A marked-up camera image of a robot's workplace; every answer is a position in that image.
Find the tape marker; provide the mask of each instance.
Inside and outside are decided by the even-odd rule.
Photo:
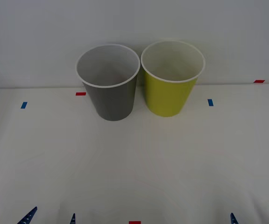
[[[264,83],[265,80],[260,80],[260,79],[257,79],[254,81],[254,83]]]
[[[21,109],[25,109],[27,106],[27,102],[23,102],[22,105],[21,105]]]
[[[75,95],[76,96],[85,96],[86,92],[77,92]]]
[[[209,106],[213,106],[213,101],[212,101],[212,99],[207,99],[207,101],[208,101],[208,105],[209,105]]]

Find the red tape marker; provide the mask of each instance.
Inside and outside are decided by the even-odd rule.
[[[254,81],[254,83],[264,83],[265,80],[260,80],[260,79],[257,79]]]
[[[77,92],[75,95],[76,96],[85,96],[86,92]]]

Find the paper cup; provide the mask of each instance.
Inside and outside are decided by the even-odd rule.
[[[130,48],[106,44],[84,53],[76,70],[102,118],[121,120],[132,111],[140,59]]]
[[[171,117],[181,111],[205,68],[202,53],[182,41],[149,45],[142,53],[141,63],[145,69],[147,106],[162,117]]]

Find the blue tape marker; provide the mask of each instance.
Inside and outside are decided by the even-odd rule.
[[[22,105],[21,105],[21,109],[25,109],[27,106],[27,102],[23,102]]]
[[[213,106],[212,99],[207,99],[207,100],[208,100],[208,105],[209,105],[209,106]]]

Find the blue clip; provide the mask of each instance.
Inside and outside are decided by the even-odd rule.
[[[75,213],[73,214],[71,218],[70,224],[75,224]]]
[[[238,224],[238,222],[237,222],[237,220],[236,220],[233,213],[231,213],[230,218],[231,218],[231,224]]]
[[[212,99],[207,99],[207,101],[208,101],[208,105],[209,105],[209,106],[213,106],[213,101],[212,101]]]
[[[34,207],[24,218],[22,218],[21,221],[18,222],[18,224],[30,224],[36,211],[37,211],[37,207]]]

